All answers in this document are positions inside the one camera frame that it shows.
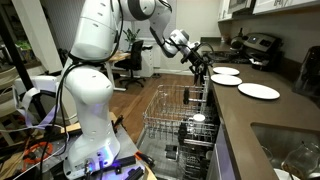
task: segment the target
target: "dishwasher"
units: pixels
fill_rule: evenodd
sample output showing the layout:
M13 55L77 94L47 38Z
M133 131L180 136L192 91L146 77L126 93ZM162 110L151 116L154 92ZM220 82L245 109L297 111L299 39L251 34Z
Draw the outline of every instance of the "dishwasher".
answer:
M155 160L159 180L206 179L219 129L208 80L201 87L160 85L143 113L138 149ZM194 116L205 117L201 122Z

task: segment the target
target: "plate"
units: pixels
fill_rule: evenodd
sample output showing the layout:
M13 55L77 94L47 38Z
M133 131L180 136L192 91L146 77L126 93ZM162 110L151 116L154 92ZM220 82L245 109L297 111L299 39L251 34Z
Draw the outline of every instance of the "plate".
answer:
M206 117L203 114L195 114L193 115L193 119L195 121L202 122L206 119Z
M211 76L211 80L215 83L227 86L236 86L242 83L240 78L225 74L214 74Z
M281 170L281 169L273 169L273 170L276 172L279 180L291 180L291 177L288 172ZM300 180L295 175L292 175L292 177L294 180Z
M238 75L240 73L238 70L229 67L215 67L213 68L213 72L232 76Z
M278 91L260 84L243 83L238 86L238 89L246 95L259 99L271 100L280 97Z

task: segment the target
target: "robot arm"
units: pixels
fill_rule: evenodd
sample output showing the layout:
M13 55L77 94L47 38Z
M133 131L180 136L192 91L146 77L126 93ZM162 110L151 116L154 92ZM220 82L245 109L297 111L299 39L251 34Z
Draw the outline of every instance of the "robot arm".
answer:
M195 52L199 42L190 43L189 35L184 30L174 30L169 39L163 37L172 13L166 0L122 0L121 4L124 6L124 20L149 20L150 32L166 57L172 58L180 51L183 55L181 63L189 60L196 67L200 65L197 62L199 55Z
M111 56L113 42L119 38L117 24L123 15L123 20L127 21L149 20L151 34L166 57L172 58L180 51L183 55L181 63L189 60L197 67L201 64L197 62L199 55L195 52L199 42L190 43L184 30L174 30L169 39L163 37L171 12L166 0L86 1L69 55L72 60L82 62L105 61Z
M112 47L120 39L117 25L121 18L129 21L148 19L150 31L167 57L172 58L180 51L184 56L182 63L189 60L195 67L202 64L195 52L198 43L190 43L183 30L174 30L169 39L163 38L170 14L171 8L166 0L85 1L61 79L75 100L83 133L70 147L68 159L64 161L68 179L83 176L85 163L92 172L110 166L120 151L108 107L113 85L94 66L101 65L115 52Z

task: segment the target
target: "wire dish rack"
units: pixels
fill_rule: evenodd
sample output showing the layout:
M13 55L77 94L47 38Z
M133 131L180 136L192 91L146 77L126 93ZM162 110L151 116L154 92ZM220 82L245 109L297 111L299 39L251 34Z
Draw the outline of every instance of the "wire dish rack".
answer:
M207 106L207 93L204 87L160 85L143 115L149 138L176 140L178 136L180 145L212 147L218 126L213 123L214 108ZM194 120L195 114L205 120Z
M194 149L189 146L180 146L178 165L182 170L182 179L206 179L210 160L206 153L209 149Z

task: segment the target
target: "stainless steel sink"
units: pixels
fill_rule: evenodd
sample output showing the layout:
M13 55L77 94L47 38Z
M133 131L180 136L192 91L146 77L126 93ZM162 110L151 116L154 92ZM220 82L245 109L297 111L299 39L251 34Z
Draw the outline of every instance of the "stainless steel sink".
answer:
M320 132L253 123L251 128L266 153L271 165L281 169L289 152L297 149L302 141L320 145Z

